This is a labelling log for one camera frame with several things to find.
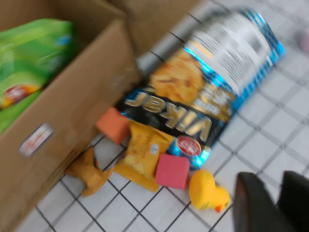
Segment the pink foam cube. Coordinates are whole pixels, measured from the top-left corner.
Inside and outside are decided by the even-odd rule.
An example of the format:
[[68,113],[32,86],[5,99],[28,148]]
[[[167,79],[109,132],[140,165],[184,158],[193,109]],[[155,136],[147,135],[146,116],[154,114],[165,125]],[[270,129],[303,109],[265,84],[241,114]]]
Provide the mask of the pink foam cube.
[[155,174],[155,182],[159,185],[185,189],[190,169],[190,161],[186,157],[161,154]]

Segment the green package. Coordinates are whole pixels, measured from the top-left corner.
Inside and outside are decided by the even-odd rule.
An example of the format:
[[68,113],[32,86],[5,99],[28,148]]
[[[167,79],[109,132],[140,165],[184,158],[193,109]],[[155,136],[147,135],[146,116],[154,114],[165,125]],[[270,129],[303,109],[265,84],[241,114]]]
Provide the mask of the green package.
[[41,90],[25,97],[22,101],[15,105],[0,111],[0,134],[2,134],[17,117],[40,95]]
[[73,35],[71,22],[56,19],[0,32],[0,110],[44,87],[74,58]]

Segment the red foam block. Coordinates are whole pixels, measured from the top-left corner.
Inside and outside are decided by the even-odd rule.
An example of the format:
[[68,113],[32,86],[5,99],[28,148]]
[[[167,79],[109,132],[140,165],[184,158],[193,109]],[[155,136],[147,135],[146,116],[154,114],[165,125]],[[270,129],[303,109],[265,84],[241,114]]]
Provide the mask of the red foam block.
[[110,107],[96,123],[97,128],[114,143],[120,144],[129,134],[129,119]]
[[186,157],[161,154],[155,174],[155,182],[159,185],[185,189],[190,169],[190,161]]

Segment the red logo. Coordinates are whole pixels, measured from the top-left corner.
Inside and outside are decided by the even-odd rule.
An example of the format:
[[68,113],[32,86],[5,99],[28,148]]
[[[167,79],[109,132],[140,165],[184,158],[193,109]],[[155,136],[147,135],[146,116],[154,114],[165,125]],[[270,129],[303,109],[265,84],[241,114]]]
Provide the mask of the red logo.
[[4,97],[11,99],[13,102],[19,102],[26,96],[27,96],[26,90],[21,85],[11,87],[4,92]]
[[177,146],[185,155],[188,156],[198,156],[202,152],[198,141],[187,136],[179,136],[177,138]]

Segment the brown cardboard box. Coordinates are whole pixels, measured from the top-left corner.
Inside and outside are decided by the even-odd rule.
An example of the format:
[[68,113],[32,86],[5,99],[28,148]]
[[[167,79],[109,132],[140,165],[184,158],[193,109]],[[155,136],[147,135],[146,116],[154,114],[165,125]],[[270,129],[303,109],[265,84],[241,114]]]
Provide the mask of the brown cardboard box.
[[127,14],[128,30],[137,55],[150,50],[200,2],[200,0],[107,1]]
[[[124,14],[99,0],[8,0],[1,2],[0,15],[0,30],[39,18],[73,21],[86,45],[0,136],[0,232],[10,232],[94,138],[97,119],[140,77],[117,19]],[[52,134],[24,156],[21,145],[41,125]]]

